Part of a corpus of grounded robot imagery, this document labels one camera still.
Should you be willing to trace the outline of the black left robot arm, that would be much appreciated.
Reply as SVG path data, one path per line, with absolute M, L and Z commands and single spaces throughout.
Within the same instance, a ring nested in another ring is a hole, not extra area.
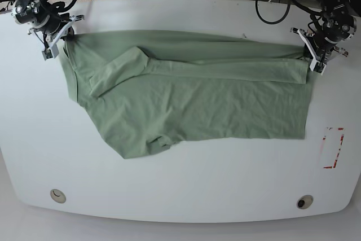
M 291 1 L 310 15 L 311 23 L 315 26 L 310 43 L 322 61 L 339 42 L 350 39 L 357 30 L 356 18 L 351 14 L 351 10 L 360 11 L 356 0 L 316 0 L 320 11 L 311 10 L 297 0 Z

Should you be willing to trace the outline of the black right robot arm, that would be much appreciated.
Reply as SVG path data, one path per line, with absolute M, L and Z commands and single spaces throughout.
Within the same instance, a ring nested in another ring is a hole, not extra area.
M 42 32 L 43 37 L 57 33 L 66 23 L 70 22 L 68 11 L 76 4 L 72 0 L 50 3 L 49 0 L 16 0 L 13 8 L 15 21 L 19 24 L 31 24 L 36 32 Z

